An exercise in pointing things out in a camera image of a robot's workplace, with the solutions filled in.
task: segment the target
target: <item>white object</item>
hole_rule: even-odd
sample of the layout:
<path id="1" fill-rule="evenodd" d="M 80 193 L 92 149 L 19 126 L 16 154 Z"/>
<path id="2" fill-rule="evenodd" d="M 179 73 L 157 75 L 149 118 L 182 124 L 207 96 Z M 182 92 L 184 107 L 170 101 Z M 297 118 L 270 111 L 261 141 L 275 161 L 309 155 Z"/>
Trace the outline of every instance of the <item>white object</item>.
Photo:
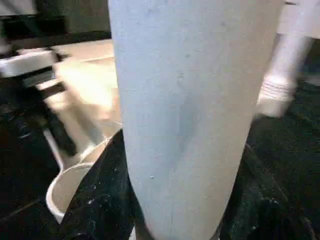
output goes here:
<path id="1" fill-rule="evenodd" d="M 51 67 L 55 62 L 51 51 L 28 52 L 0 59 L 0 72 L 2 77 L 11 78 Z"/>
<path id="2" fill-rule="evenodd" d="M 36 14 L 36 7 L 33 0 L 7 0 L 13 6 L 15 6 L 20 13 L 24 15 Z M 7 8 L 6 4 L 0 1 L 0 16 L 12 16 L 17 15 L 12 9 Z"/>
<path id="3" fill-rule="evenodd" d="M 46 192 L 45 202 L 49 211 L 60 224 L 81 180 L 99 158 L 108 140 L 103 141 L 93 149 L 88 148 L 89 153 L 83 153 L 83 159 L 80 160 L 80 163 L 65 169 L 67 163 L 61 158 L 58 146 L 50 131 L 45 130 L 44 135 L 60 168 L 59 174 L 51 182 Z"/>
<path id="4" fill-rule="evenodd" d="M 76 190 L 93 163 L 74 165 L 58 174 L 46 192 L 48 209 L 60 224 Z"/>
<path id="5" fill-rule="evenodd" d="M 319 0 L 301 1 L 292 27 L 277 44 L 260 90 L 258 112 L 281 117 L 293 99 L 297 73 L 313 41 L 309 31 L 314 20 L 319 18 L 318 3 Z"/>
<path id="6" fill-rule="evenodd" d="M 282 8 L 282 12 L 280 15 L 279 25 L 277 28 L 277 32 L 279 34 L 287 34 L 291 31 L 292 26 L 297 21 L 297 15 L 303 11 L 302 5 L 305 4 L 308 0 L 289 0 L 290 3 L 293 4 L 286 4 Z M 320 4 L 317 4 L 314 7 L 314 12 L 317 13 L 313 16 L 311 20 L 312 23 L 310 28 L 305 29 L 304 32 L 306 36 L 320 39 L 320 21 L 319 21 L 319 13 L 320 13 Z"/>
<path id="7" fill-rule="evenodd" d="M 282 4 L 109 1 L 128 171 L 155 239 L 215 233 Z"/>

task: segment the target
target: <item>white cylinder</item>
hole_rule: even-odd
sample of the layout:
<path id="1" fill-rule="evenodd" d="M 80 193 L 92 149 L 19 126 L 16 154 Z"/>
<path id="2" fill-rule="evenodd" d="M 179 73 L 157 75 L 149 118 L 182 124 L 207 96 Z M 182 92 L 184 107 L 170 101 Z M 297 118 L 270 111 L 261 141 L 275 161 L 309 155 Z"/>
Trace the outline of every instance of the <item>white cylinder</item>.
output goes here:
<path id="1" fill-rule="evenodd" d="M 60 224 L 82 179 L 93 163 L 74 165 L 58 174 L 51 182 L 45 196 L 48 209 Z"/>
<path id="2" fill-rule="evenodd" d="M 258 112 L 281 117 L 287 110 L 297 87 L 297 74 L 313 39 L 309 37 L 318 18 L 319 0 L 302 0 L 292 26 L 276 46 L 258 97 Z"/>
<path id="3" fill-rule="evenodd" d="M 279 0 L 109 1 L 130 180 L 157 240 L 208 240 L 239 167 Z"/>

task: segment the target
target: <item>white bowl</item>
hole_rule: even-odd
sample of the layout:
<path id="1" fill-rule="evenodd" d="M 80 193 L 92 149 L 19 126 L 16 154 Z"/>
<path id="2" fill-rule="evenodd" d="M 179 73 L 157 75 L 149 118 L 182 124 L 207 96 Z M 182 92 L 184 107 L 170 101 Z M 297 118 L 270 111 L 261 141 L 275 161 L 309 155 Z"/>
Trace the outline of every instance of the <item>white bowl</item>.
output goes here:
<path id="1" fill-rule="evenodd" d="M 61 173 L 51 182 L 45 196 L 48 209 L 60 224 L 80 182 L 93 163 L 80 163 Z"/>
<path id="2" fill-rule="evenodd" d="M 99 145 L 95 146 L 94 148 L 90 149 L 88 154 L 83 154 L 83 158 L 80 160 L 80 164 L 94 164 L 102 152 L 105 150 L 109 139 L 101 142 Z"/>

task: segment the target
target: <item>black surface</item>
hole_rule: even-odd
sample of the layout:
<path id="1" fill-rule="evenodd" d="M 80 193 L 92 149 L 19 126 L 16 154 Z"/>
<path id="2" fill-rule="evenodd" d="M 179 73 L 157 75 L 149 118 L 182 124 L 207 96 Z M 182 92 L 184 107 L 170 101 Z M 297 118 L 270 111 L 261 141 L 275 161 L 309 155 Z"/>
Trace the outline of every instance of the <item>black surface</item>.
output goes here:
<path id="1" fill-rule="evenodd" d="M 59 224 L 44 199 L 34 201 L 0 220 L 1 240 L 56 240 Z"/>
<path id="2" fill-rule="evenodd" d="M 18 138 L 0 121 L 0 219 L 44 196 L 59 173 L 45 138 L 31 132 Z M 37 155 L 29 148 L 37 145 Z"/>
<path id="3" fill-rule="evenodd" d="M 311 240 L 320 232 L 319 110 L 320 87 L 300 81 L 282 118 L 253 121 L 226 211 L 231 239 Z"/>
<path id="4" fill-rule="evenodd" d="M 64 16 L 42 16 L 42 15 L 25 15 L 31 24 L 35 25 L 43 36 L 56 36 L 67 33 L 66 20 Z M 36 38 L 34 32 L 26 26 L 21 15 L 2 16 L 3 31 L 7 39 L 11 42 L 18 39 Z"/>
<path id="5" fill-rule="evenodd" d="M 53 86 L 50 86 L 50 87 L 47 87 L 47 88 L 41 90 L 41 95 L 42 95 L 43 99 L 46 99 L 50 96 L 53 96 L 58 93 L 62 93 L 64 91 L 66 91 L 65 85 L 63 84 L 63 82 L 58 82 L 57 84 L 55 84 Z"/>
<path id="6" fill-rule="evenodd" d="M 81 181 L 62 220 L 59 238 L 127 240 L 134 225 L 131 191 L 120 130 Z"/>
<path id="7" fill-rule="evenodd" d="M 75 44 L 87 41 L 111 39 L 111 32 L 90 31 L 80 33 L 67 33 L 56 36 L 34 37 L 11 41 L 13 45 L 21 49 L 44 48 L 48 46 Z"/>

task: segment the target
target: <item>white pole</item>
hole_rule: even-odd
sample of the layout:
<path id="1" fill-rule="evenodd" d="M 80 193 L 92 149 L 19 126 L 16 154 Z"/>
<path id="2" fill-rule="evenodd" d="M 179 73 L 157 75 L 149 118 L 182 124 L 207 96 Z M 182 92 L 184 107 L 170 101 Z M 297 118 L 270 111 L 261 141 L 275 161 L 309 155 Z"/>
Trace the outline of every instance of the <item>white pole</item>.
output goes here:
<path id="1" fill-rule="evenodd" d="M 314 22 L 318 21 L 319 0 L 302 0 L 297 7 L 292 27 L 281 37 L 264 76 L 258 97 L 258 112 L 270 117 L 281 117 L 296 91 L 296 78 L 313 39 L 309 37 Z"/>
<path id="2" fill-rule="evenodd" d="M 280 0 L 110 0 L 131 183 L 157 240 L 208 240 L 227 205 Z"/>

